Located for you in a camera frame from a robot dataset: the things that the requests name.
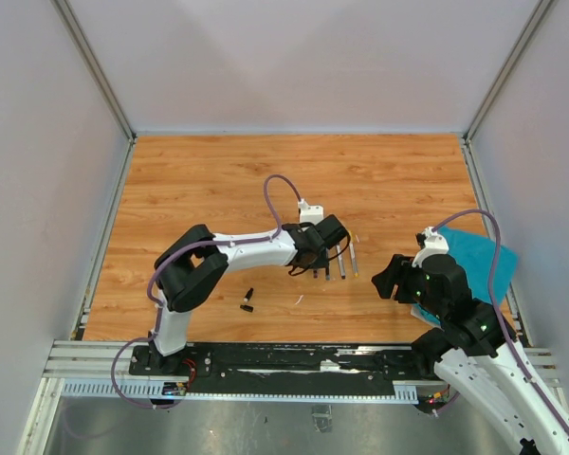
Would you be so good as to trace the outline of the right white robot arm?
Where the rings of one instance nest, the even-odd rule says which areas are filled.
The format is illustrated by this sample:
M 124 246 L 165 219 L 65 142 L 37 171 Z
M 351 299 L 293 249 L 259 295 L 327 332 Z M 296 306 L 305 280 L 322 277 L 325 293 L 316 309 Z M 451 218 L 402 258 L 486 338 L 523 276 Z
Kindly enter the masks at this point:
M 448 254 L 416 265 L 395 254 L 372 283 L 383 299 L 417 303 L 440 325 L 412 344 L 413 372 L 450 384 L 518 454 L 569 454 L 569 413 L 531 364 L 511 326 L 473 297 Z

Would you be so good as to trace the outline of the white pen black tip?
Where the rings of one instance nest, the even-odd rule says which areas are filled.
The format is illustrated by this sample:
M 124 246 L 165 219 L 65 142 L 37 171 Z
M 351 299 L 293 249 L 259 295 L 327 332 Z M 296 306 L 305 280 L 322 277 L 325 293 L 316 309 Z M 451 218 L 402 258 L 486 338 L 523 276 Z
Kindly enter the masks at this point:
M 342 280 L 345 280 L 347 275 L 346 275 L 346 269 L 345 269 L 345 264 L 344 264 L 344 260 L 343 260 L 343 248 L 340 246 L 340 244 L 336 244 L 336 252 L 337 252 L 337 260 L 338 260 L 338 267 L 339 267 L 339 271 L 340 271 L 340 277 Z

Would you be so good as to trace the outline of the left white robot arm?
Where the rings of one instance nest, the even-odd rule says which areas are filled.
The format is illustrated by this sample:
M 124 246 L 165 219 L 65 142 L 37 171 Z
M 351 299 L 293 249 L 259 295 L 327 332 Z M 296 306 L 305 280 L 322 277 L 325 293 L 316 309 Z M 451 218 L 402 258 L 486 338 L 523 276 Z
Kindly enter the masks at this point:
M 149 344 L 151 363 L 161 373 L 177 373 L 184 363 L 192 312 L 211 295 L 223 276 L 265 266 L 283 266 L 295 276 L 325 269 L 330 251 L 351 236 L 333 214 L 317 224 L 302 222 L 246 235 L 213 233 L 191 227 L 155 261 L 147 296 L 157 306 Z

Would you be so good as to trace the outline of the aluminium frame post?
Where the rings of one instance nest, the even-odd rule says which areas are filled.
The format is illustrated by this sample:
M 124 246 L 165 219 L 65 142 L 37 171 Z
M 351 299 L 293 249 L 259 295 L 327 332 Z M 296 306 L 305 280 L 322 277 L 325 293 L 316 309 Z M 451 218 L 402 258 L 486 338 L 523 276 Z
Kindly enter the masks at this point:
M 539 0 L 525 21 L 516 41 L 507 53 L 502 66 L 495 76 L 492 84 L 486 91 L 476 113 L 472 117 L 468 128 L 461 135 L 463 144 L 470 144 L 484 123 L 497 99 L 505 89 L 525 52 L 531 46 L 547 17 L 557 5 L 557 0 Z
M 111 83 L 108 81 L 101 63 L 93 50 L 71 3 L 67 0 L 51 0 L 50 3 L 62 20 L 65 29 L 82 57 L 84 65 L 97 85 L 115 121 L 119 125 L 125 137 L 130 142 L 134 142 L 137 139 L 137 133 L 132 127 L 129 118 L 127 118 Z

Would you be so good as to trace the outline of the white marker yellow end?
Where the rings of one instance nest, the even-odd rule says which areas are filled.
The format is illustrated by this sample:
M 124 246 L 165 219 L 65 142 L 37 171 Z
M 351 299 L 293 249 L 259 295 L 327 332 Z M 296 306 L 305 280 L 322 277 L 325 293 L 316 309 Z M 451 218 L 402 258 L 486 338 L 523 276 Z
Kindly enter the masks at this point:
M 355 251 L 354 238 L 355 238 L 354 234 L 352 232 L 348 232 L 348 251 L 350 255 L 352 273 L 353 276 L 357 278 L 359 276 L 359 270 L 358 270 L 357 255 Z

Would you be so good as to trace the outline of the right aluminium frame post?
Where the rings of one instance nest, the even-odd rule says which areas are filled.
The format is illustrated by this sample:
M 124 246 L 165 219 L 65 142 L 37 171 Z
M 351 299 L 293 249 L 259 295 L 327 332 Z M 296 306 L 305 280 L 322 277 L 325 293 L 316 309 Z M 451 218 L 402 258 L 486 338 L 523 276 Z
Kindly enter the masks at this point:
M 497 99 L 505 89 L 525 52 L 531 46 L 547 17 L 557 5 L 557 0 L 539 0 L 525 21 L 516 41 L 507 53 L 502 66 L 495 76 L 492 84 L 486 91 L 476 113 L 472 117 L 468 128 L 461 135 L 463 144 L 470 144 L 484 123 Z

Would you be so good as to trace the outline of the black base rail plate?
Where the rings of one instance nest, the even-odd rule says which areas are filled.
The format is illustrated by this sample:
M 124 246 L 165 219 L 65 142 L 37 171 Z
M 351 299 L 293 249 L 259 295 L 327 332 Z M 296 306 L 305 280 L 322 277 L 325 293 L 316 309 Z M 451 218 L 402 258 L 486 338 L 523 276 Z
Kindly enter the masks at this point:
M 133 376 L 183 377 L 211 391 L 376 391 L 396 381 L 434 380 L 409 344 L 215 343 L 188 344 L 162 357 L 150 344 L 133 349 Z

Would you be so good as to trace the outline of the teal cloth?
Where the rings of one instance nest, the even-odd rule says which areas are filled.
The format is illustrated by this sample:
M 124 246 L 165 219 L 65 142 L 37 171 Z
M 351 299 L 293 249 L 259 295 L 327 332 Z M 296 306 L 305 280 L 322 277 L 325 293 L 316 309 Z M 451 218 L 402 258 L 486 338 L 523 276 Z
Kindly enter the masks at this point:
M 475 299 L 491 303 L 487 280 L 491 271 L 496 243 L 485 236 L 459 229 L 441 227 L 435 230 L 447 240 L 448 254 L 465 270 L 472 296 Z M 505 299 L 518 260 L 518 255 L 513 250 L 507 246 L 501 246 L 492 283 L 498 306 L 501 306 Z

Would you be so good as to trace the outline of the left aluminium frame post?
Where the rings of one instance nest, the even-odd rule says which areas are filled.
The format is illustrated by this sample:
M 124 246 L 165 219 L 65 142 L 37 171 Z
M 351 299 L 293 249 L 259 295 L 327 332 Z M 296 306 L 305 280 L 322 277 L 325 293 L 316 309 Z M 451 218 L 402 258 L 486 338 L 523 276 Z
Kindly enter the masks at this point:
M 119 125 L 125 137 L 130 142 L 134 142 L 137 139 L 137 133 L 132 127 L 129 118 L 127 118 L 111 83 L 108 81 L 101 63 L 93 50 L 71 3 L 67 0 L 51 0 L 50 3 L 62 20 L 65 29 L 82 57 L 84 65 L 97 85 L 115 121 Z

